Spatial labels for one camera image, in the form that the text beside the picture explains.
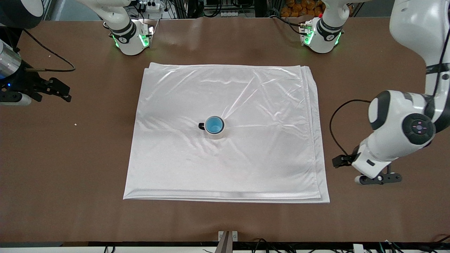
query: brown table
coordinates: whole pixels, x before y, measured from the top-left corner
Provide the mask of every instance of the brown table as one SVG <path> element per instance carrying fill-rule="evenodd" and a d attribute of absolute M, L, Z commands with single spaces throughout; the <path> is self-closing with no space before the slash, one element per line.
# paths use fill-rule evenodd
<path fill-rule="evenodd" d="M 77 67 L 42 76 L 68 84 L 73 99 L 44 96 L 28 107 L 0 108 L 0 241 L 211 241 L 219 230 L 237 230 L 244 241 L 425 242 L 448 233 L 449 130 L 393 163 L 404 177 L 398 184 L 358 186 L 355 169 L 331 164 L 341 154 L 328 132 L 339 105 L 385 89 L 424 90 L 424 62 L 392 39 L 388 22 L 351 18 L 338 47 L 320 55 L 278 20 L 162 20 L 152 48 L 132 57 L 114 46 L 101 22 L 41 23 L 32 34 Z M 25 35 L 19 47 L 34 67 L 65 67 Z M 150 62 L 309 66 L 319 90 L 331 203 L 122 200 Z M 343 108 L 334 129 L 351 151 L 371 133 L 367 105 Z"/>

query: green light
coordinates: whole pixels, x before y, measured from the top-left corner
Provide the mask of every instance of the green light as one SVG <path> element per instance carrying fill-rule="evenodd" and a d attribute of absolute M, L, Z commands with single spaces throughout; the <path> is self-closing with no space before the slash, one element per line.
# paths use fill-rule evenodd
<path fill-rule="evenodd" d="M 312 37 L 314 36 L 314 32 L 311 32 L 311 37 L 305 39 L 305 44 L 309 45 L 311 43 Z"/>
<path fill-rule="evenodd" d="M 334 43 L 334 45 L 337 45 L 339 43 L 339 37 L 341 37 L 341 32 L 339 33 L 339 35 L 337 36 L 336 42 Z"/>
<path fill-rule="evenodd" d="M 119 47 L 119 43 L 117 43 L 116 38 L 114 37 L 114 35 L 112 36 L 112 38 L 114 39 L 114 42 L 116 43 L 116 47 Z"/>
<path fill-rule="evenodd" d="M 149 45 L 149 41 L 148 40 L 144 40 L 146 39 L 146 37 L 144 35 L 140 35 L 139 38 L 141 39 L 142 45 L 143 46 L 148 46 Z"/>

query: white mug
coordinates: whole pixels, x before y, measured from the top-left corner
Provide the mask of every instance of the white mug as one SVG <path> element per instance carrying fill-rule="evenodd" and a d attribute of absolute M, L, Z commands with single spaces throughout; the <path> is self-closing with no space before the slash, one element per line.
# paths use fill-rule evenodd
<path fill-rule="evenodd" d="M 198 127 L 209 135 L 222 137 L 225 131 L 225 121 L 219 116 L 211 116 L 204 123 L 199 123 Z"/>

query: white cloth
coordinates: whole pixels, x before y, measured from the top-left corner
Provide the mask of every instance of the white cloth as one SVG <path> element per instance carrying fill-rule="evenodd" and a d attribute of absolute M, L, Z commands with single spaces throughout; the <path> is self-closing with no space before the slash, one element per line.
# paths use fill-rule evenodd
<path fill-rule="evenodd" d="M 210 116 L 220 139 L 198 128 Z M 151 63 L 124 199 L 329 203 L 310 69 Z"/>

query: metal cylinder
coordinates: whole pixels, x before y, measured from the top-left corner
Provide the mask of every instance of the metal cylinder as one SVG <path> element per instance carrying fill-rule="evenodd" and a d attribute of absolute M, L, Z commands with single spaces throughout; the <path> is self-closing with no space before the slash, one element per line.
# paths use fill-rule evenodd
<path fill-rule="evenodd" d="M 4 79 L 19 69 L 22 58 L 2 40 L 0 40 L 0 51 L 0 79 Z"/>

